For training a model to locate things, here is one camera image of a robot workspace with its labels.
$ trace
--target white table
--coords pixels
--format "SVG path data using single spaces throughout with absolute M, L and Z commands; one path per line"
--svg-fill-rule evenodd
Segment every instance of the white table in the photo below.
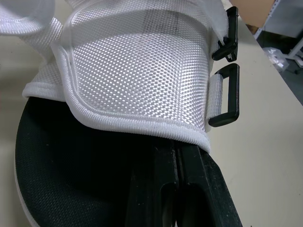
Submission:
M 61 22 L 70 12 L 57 0 Z M 0 227 L 30 227 L 15 187 L 14 151 L 26 103 L 21 93 L 39 62 L 38 54 L 17 38 L 0 37 Z M 302 226 L 303 107 L 242 21 L 237 63 L 240 117 L 210 131 L 212 157 L 244 227 Z M 225 65 L 226 60 L 216 62 L 213 71 Z M 227 104 L 226 93 L 223 102 Z

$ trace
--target cardboard box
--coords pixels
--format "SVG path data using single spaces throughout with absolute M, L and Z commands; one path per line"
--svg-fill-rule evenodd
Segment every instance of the cardboard box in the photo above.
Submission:
M 238 7 L 242 20 L 252 26 L 263 27 L 275 0 L 230 0 Z

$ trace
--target plastic bag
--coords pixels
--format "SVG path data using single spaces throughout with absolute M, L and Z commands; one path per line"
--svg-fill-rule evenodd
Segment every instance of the plastic bag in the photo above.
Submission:
M 287 62 L 286 58 L 279 49 L 273 47 L 266 47 L 263 48 L 263 51 L 265 52 L 271 63 L 274 65 L 276 70 L 278 70 L 278 72 L 284 72 L 284 70 L 286 70 L 289 66 L 289 63 Z

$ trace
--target black mesh fabric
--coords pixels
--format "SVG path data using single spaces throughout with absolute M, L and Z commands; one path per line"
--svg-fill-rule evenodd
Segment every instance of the black mesh fabric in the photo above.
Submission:
M 16 172 L 40 227 L 122 227 L 133 150 L 144 136 L 94 130 L 66 103 L 29 98 L 17 134 Z

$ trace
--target white foam padding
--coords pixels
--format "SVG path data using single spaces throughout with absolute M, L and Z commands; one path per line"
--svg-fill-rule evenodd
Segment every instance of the white foam padding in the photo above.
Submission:
M 52 45 L 73 115 L 91 128 L 165 137 L 209 152 L 207 86 L 218 37 L 199 6 L 104 0 L 76 7 Z

